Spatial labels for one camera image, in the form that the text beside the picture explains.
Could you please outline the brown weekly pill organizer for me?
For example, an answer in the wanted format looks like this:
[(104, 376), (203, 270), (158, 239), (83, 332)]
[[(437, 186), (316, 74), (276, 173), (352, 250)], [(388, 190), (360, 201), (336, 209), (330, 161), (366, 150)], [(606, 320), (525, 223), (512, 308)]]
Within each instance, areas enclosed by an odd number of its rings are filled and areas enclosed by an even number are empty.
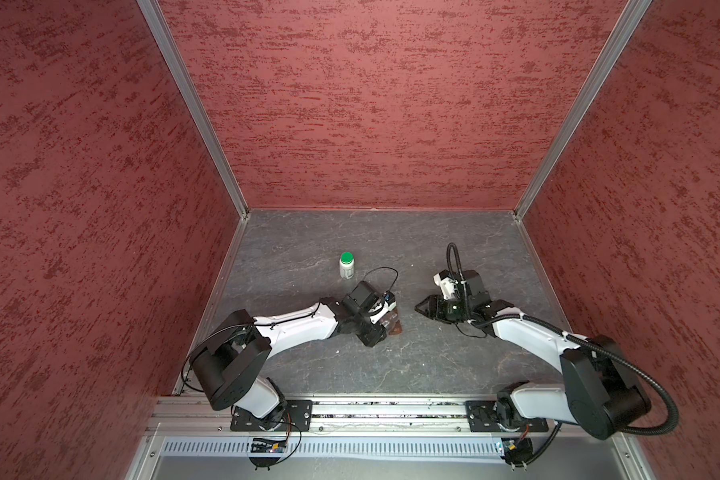
[(388, 331), (388, 334), (391, 336), (399, 335), (402, 333), (402, 325), (399, 320), (395, 321), (394, 324), (391, 326), (391, 328)]

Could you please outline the white pill bottle green cap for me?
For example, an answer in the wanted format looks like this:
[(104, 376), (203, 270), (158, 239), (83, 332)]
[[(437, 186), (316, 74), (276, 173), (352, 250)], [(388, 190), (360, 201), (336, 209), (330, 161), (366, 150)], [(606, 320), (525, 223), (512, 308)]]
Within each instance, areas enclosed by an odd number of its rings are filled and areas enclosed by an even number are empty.
[(352, 279), (355, 275), (355, 258), (351, 252), (343, 252), (339, 258), (339, 274), (342, 279)]

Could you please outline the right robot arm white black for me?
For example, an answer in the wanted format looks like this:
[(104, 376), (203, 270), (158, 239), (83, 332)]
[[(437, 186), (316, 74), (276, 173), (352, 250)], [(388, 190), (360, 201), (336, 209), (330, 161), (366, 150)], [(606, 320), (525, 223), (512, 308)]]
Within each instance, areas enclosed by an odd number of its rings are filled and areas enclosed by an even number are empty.
[(418, 303), (417, 313), (445, 324), (469, 324), (521, 347), (562, 375), (558, 384), (519, 382), (501, 390), (493, 418), (504, 430), (518, 431), (534, 419), (550, 419), (605, 440), (650, 412), (651, 400), (634, 369), (582, 345), (591, 343), (619, 356), (622, 351), (612, 339), (567, 333), (510, 302), (493, 299), (474, 270), (466, 271), (462, 280), (443, 270), (434, 282), (440, 292)]

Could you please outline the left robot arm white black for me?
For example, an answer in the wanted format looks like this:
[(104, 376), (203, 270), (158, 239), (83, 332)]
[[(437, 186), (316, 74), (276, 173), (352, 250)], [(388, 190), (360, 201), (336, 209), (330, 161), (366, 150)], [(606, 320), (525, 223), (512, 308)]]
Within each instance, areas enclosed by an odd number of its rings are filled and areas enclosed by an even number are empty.
[(367, 281), (341, 299), (323, 297), (281, 315), (254, 317), (237, 310), (190, 351), (182, 380), (192, 374), (213, 410), (243, 410), (260, 422), (261, 429), (273, 430), (285, 423), (288, 403), (275, 383), (261, 375), (267, 360), (340, 335), (353, 335), (373, 347), (397, 324), (395, 295)]

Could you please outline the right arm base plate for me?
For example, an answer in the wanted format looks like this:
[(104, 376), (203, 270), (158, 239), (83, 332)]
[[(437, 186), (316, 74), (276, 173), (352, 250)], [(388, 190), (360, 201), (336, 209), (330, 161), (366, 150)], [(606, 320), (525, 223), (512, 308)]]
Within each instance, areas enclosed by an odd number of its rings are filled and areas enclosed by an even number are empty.
[(473, 433), (542, 433), (549, 431), (546, 420), (540, 418), (510, 420), (511, 425), (503, 425), (495, 400), (471, 400), (465, 402), (466, 418)]

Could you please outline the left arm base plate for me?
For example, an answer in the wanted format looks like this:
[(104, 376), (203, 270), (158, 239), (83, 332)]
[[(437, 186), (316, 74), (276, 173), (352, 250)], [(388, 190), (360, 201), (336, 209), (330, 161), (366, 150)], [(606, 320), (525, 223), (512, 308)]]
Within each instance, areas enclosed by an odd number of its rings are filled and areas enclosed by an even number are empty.
[(308, 431), (313, 402), (311, 400), (284, 400), (263, 418), (234, 407), (229, 429), (232, 432), (286, 432)]

